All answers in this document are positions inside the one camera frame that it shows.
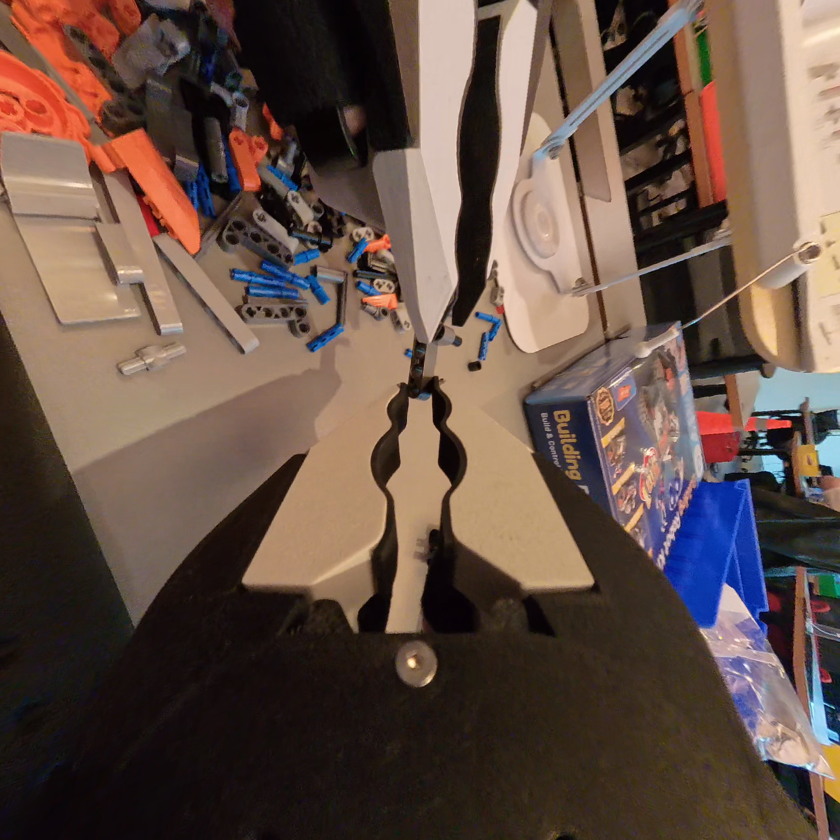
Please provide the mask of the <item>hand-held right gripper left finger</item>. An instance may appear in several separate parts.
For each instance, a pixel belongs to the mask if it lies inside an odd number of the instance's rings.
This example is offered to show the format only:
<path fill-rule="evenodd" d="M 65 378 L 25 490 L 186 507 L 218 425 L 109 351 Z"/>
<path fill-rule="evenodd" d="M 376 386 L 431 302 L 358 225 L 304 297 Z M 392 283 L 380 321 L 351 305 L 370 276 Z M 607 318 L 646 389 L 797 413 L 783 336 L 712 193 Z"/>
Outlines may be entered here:
<path fill-rule="evenodd" d="M 244 587 L 335 602 L 354 631 L 385 630 L 398 562 L 388 484 L 408 403 L 406 385 L 394 385 L 309 449 Z"/>

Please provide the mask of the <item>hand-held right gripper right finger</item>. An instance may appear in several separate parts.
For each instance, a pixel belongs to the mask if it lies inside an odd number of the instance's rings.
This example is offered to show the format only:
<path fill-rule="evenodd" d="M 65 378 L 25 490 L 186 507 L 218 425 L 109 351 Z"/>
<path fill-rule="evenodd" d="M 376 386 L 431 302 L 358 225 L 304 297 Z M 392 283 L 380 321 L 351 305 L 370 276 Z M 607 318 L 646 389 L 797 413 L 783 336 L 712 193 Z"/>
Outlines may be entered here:
<path fill-rule="evenodd" d="M 552 632 L 542 596 L 595 584 L 533 452 L 431 381 L 437 467 L 448 480 L 430 545 L 435 632 Z"/>

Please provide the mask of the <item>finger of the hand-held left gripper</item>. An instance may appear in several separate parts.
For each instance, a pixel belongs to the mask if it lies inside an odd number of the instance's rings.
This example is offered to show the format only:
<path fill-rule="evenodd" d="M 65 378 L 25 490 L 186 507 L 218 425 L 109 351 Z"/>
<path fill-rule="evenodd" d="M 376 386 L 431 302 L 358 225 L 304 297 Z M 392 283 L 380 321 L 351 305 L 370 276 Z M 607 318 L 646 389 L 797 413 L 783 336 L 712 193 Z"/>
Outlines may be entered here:
<path fill-rule="evenodd" d="M 509 218 L 548 25 L 546 2 L 477 2 L 476 42 L 458 136 L 460 208 L 452 323 L 463 327 L 491 277 L 511 268 Z"/>
<path fill-rule="evenodd" d="M 473 69 L 476 3 L 388 3 L 410 140 L 373 175 L 416 340 L 430 343 L 457 288 L 458 146 Z"/>

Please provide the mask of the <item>grey beam piece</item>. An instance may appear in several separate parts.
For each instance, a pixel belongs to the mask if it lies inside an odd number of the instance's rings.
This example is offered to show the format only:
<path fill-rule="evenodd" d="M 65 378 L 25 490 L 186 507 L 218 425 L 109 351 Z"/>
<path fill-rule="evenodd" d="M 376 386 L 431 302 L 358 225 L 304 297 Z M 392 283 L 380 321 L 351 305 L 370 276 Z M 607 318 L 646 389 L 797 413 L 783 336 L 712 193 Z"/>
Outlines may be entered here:
<path fill-rule="evenodd" d="M 409 371 L 407 376 L 407 394 L 413 400 L 425 400 L 430 396 L 430 382 L 435 376 L 438 351 L 444 347 L 459 347 L 462 339 L 455 329 L 445 323 L 438 326 L 433 338 L 422 342 L 418 338 L 408 355 Z"/>

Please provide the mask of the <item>pile of building pieces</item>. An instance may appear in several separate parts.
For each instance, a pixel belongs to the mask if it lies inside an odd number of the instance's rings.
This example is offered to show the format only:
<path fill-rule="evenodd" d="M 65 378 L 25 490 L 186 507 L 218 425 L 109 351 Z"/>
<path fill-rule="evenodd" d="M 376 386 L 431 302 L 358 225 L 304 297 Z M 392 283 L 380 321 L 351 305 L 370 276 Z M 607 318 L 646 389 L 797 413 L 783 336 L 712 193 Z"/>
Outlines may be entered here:
<path fill-rule="evenodd" d="M 156 332 L 183 324 L 161 261 L 242 354 L 259 342 L 197 264 L 202 221 L 246 245 L 267 276 L 236 272 L 251 311 L 316 278 L 338 216 L 392 241 L 373 175 L 316 172 L 308 120 L 280 125 L 235 35 L 233 2 L 2 2 L 2 176 L 56 318 L 131 319 L 139 285 Z"/>

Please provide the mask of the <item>person's left forearm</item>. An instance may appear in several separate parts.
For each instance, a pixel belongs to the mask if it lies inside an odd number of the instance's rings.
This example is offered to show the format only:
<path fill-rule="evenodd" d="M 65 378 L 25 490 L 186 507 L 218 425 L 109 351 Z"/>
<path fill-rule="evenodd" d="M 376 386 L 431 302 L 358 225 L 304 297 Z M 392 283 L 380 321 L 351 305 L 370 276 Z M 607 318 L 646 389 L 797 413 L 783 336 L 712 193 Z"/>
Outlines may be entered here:
<path fill-rule="evenodd" d="M 363 106 L 356 2 L 235 1 L 233 6 L 241 56 L 280 125 Z"/>

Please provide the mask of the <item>blue robot kit box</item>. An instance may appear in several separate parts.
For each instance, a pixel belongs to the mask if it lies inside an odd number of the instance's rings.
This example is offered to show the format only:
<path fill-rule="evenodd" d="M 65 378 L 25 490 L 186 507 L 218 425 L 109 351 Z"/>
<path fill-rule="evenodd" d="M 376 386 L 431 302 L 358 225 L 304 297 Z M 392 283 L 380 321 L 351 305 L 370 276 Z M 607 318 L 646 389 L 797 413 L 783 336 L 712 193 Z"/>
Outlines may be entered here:
<path fill-rule="evenodd" d="M 535 451 L 662 571 L 706 471 L 683 334 L 647 358 L 635 354 L 675 324 L 629 330 L 523 402 Z"/>

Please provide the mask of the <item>dark storage shelf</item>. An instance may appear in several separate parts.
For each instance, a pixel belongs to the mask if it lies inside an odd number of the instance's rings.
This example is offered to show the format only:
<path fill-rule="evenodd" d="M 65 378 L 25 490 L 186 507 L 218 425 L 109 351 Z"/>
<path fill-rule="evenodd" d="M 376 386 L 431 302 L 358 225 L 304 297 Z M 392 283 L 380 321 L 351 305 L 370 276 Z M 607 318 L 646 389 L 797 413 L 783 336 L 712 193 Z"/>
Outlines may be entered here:
<path fill-rule="evenodd" d="M 612 95 L 624 188 L 641 266 L 728 232 L 720 153 L 705 125 L 711 82 L 707 16 L 694 17 L 649 52 Z"/>

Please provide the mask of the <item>grey cross axle connector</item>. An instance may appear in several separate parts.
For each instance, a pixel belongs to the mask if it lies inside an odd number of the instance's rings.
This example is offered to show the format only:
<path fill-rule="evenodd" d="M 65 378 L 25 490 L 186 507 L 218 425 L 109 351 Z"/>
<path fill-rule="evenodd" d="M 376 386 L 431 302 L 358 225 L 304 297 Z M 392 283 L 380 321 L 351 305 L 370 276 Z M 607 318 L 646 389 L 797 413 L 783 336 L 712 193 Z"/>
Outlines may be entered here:
<path fill-rule="evenodd" d="M 136 350 L 132 358 L 119 362 L 117 370 L 125 376 L 157 371 L 185 353 L 186 347 L 179 342 L 147 345 Z"/>

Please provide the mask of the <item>white stand base with arms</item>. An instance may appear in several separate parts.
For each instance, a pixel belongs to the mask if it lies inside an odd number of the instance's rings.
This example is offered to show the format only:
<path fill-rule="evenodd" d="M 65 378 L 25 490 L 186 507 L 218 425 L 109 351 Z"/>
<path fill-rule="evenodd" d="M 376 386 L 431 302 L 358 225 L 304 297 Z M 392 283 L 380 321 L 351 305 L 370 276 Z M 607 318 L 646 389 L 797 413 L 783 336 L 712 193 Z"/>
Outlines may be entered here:
<path fill-rule="evenodd" d="M 809 241 L 801 238 L 782 2 L 793 1 L 705 2 L 738 287 Z M 752 287 L 738 307 L 747 338 L 766 361 L 813 373 L 803 365 L 800 278 Z"/>

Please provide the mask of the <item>clear plastic parts bag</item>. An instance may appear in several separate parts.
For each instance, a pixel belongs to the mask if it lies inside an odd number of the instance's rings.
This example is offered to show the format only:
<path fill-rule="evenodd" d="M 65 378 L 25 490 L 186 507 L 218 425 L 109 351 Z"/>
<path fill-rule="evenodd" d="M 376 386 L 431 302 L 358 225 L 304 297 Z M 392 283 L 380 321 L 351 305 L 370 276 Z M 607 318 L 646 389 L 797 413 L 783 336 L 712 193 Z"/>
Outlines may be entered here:
<path fill-rule="evenodd" d="M 729 584 L 722 586 L 716 622 L 700 633 L 761 760 L 833 779 L 823 746 L 781 661 Z"/>

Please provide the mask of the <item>metal stand bracket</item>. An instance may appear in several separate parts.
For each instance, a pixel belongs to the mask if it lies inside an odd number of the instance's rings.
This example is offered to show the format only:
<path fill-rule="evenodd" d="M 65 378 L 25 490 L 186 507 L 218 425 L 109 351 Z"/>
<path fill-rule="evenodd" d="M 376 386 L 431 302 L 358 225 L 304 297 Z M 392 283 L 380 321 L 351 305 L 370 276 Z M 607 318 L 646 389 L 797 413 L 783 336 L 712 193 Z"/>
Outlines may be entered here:
<path fill-rule="evenodd" d="M 668 9 L 628 55 L 623 58 L 604 80 L 573 110 L 558 129 L 553 131 L 534 152 L 532 161 L 541 164 L 556 159 L 566 141 L 580 128 L 612 94 L 641 67 L 653 58 L 677 33 L 691 24 L 698 16 L 700 1 L 678 1 Z"/>
<path fill-rule="evenodd" d="M 596 294 L 596 293 L 599 293 L 599 292 L 604 292 L 607 289 L 617 287 L 617 286 L 619 286 L 619 285 L 621 285 L 625 282 L 628 282 L 630 280 L 639 279 L 641 277 L 644 277 L 645 275 L 649 275 L 649 274 L 658 272 L 660 270 L 670 268 L 672 266 L 680 265 L 680 264 L 685 263 L 685 262 L 687 262 L 691 259 L 694 259 L 696 257 L 704 256 L 704 255 L 709 254 L 709 253 L 711 253 L 715 250 L 730 246 L 731 243 L 732 243 L 732 234 L 731 233 L 721 234 L 720 236 L 717 236 L 717 237 L 713 238 L 711 241 L 709 241 L 705 244 L 699 245 L 697 247 L 694 247 L 694 248 L 688 250 L 687 252 L 685 252 L 683 254 L 661 260 L 659 262 L 656 262 L 656 263 L 654 263 L 650 266 L 646 266 L 646 267 L 641 268 L 641 269 L 636 269 L 632 273 L 626 274 L 624 276 L 621 276 L 621 277 L 616 278 L 614 280 L 608 281 L 606 283 L 588 284 L 588 285 L 579 283 L 579 284 L 575 285 L 574 288 L 571 291 L 568 292 L 568 294 L 573 296 L 574 298 L 582 298 L 582 297 L 586 297 L 586 296 Z"/>

